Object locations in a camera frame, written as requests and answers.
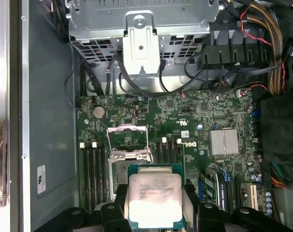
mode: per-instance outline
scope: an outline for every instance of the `motherboard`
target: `motherboard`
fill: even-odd
[[[180,163],[184,182],[193,183],[201,201],[229,213],[240,206],[272,213],[250,92],[195,91],[165,99],[90,96],[81,103],[81,207],[91,212],[113,201],[118,185],[127,184],[129,165]]]

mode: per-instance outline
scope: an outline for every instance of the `red wire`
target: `red wire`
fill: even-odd
[[[261,38],[261,37],[257,37],[257,38],[256,38],[256,37],[252,36],[250,33],[245,32],[245,30],[244,30],[244,23],[243,23],[243,21],[242,21],[242,18],[243,18],[243,16],[246,14],[247,11],[248,11],[248,8],[247,8],[247,9],[241,14],[241,16],[240,16],[241,30],[242,30],[242,32],[245,33],[245,34],[247,34],[249,37],[251,37],[251,38],[254,39],[254,40],[259,40],[259,41],[262,41],[262,42],[264,42],[265,44],[267,44],[267,45],[269,45],[269,46],[272,46],[271,43],[269,43],[268,41],[264,40],[263,38]]]
[[[258,86],[263,87],[265,90],[268,91],[267,87],[264,86],[263,84],[254,84],[254,85],[252,85],[251,87],[247,88],[246,91],[249,91],[249,90],[251,90],[252,88],[254,88],[254,87],[258,87]]]
[[[282,69],[283,69],[283,76],[282,76],[282,91],[285,93],[285,66],[284,66],[284,63],[282,63]]]

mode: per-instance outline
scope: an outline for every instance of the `green circuit board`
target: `green circuit board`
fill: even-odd
[[[77,133],[80,149],[78,151],[80,205],[91,210],[87,185],[96,179],[94,174],[86,173],[86,150],[93,142],[100,146],[104,163],[103,174],[94,189],[106,187],[100,201],[111,200],[111,192],[116,191],[118,184],[127,180],[127,166],[130,164],[150,163],[149,160],[124,160],[109,165],[111,155],[107,128],[131,124],[146,126],[146,132],[125,130],[109,133],[111,147],[115,150],[135,151],[148,147],[154,163],[181,163],[185,179],[196,187],[197,194],[208,198],[206,188],[199,187],[199,181],[204,179],[206,167],[226,170],[232,183],[234,178],[240,182],[240,193],[246,192],[246,184],[253,182],[252,176],[260,172],[260,164],[255,162],[257,152],[253,136],[251,116],[251,94],[238,97],[235,92],[213,95],[209,97],[206,91],[187,92],[186,98],[175,94],[165,99],[138,98],[129,95],[94,96],[81,99],[82,109],[77,112]],[[236,130],[239,152],[237,154],[214,156],[210,143],[210,131]],[[173,153],[175,159],[162,159],[163,142],[171,144],[165,152]],[[258,183],[258,205],[264,204],[263,191]],[[247,205],[247,199],[242,198],[242,205]]]

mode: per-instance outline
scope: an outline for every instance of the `heatsink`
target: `heatsink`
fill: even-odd
[[[211,153],[213,156],[239,154],[237,130],[211,130]]]

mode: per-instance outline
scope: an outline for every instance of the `sticker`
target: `sticker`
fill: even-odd
[[[212,194],[209,190],[206,190],[206,193],[207,193],[211,198],[213,198],[213,194]]]
[[[213,183],[209,181],[207,178],[205,178],[205,183],[209,185],[211,188],[213,188]]]
[[[45,165],[37,168],[37,190],[38,194],[45,191]]]
[[[181,131],[181,138],[189,138],[190,132],[188,130],[182,130]]]
[[[285,225],[285,218],[284,218],[284,214],[282,212],[279,213],[279,217],[280,217],[280,222]]]

